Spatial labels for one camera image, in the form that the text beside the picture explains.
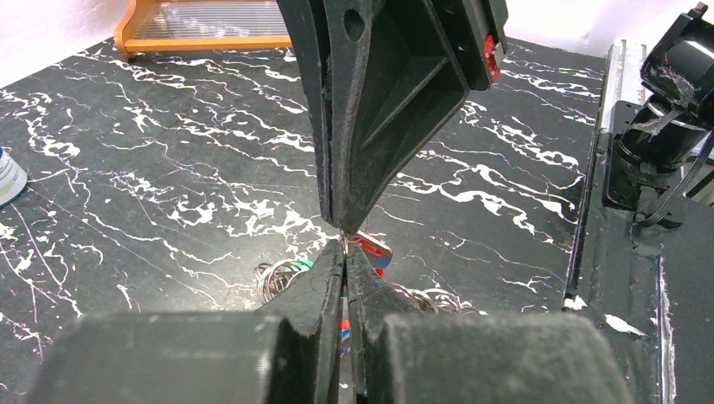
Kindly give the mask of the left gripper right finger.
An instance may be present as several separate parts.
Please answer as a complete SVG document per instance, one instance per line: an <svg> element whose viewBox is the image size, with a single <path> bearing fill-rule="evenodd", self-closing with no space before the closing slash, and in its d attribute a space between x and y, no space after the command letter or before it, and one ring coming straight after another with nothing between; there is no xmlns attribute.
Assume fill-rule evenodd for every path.
<svg viewBox="0 0 714 404"><path fill-rule="evenodd" d="M594 324L569 313L390 315L352 342L359 403L630 403Z"/></svg>

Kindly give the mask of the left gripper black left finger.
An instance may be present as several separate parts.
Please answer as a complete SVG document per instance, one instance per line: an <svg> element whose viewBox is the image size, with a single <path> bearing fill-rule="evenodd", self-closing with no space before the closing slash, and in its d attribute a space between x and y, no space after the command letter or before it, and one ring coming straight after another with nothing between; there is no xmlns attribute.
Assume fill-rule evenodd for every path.
<svg viewBox="0 0 714 404"><path fill-rule="evenodd" d="M334 403L346 248L255 311L85 316L55 343L28 403Z"/></svg>

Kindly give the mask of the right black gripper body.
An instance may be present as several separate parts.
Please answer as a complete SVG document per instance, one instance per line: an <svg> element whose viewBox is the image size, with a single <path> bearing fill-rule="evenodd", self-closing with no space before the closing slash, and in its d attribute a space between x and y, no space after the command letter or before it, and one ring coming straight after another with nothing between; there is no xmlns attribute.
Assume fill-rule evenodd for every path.
<svg viewBox="0 0 714 404"><path fill-rule="evenodd" d="M507 52L504 0L445 0L434 3L470 89L485 91L497 80Z"/></svg>

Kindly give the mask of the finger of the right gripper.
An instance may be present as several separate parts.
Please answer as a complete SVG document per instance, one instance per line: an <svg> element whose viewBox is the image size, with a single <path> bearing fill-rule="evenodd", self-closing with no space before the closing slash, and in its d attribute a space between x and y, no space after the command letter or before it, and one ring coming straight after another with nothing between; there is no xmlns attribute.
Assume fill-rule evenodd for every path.
<svg viewBox="0 0 714 404"><path fill-rule="evenodd" d="M306 95L312 125L312 138L317 169L317 184L322 218L333 221L329 188L328 102L323 85L328 76L330 44L325 7L322 1L283 0L278 2L293 51L298 62L301 83Z"/></svg>
<svg viewBox="0 0 714 404"><path fill-rule="evenodd" d="M469 86L430 1L329 1L330 222L357 231Z"/></svg>

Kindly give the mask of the metal keyring with red handle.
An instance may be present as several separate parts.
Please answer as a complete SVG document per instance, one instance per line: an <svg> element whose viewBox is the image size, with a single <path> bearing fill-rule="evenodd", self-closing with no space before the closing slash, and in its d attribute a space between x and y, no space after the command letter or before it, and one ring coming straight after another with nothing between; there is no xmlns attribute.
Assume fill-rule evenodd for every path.
<svg viewBox="0 0 714 404"><path fill-rule="evenodd" d="M383 278L392 250L362 231L329 242L314 260L284 259L254 269L260 308L286 319L302 338L336 348L381 331L390 315L478 315L450 291L415 289Z"/></svg>

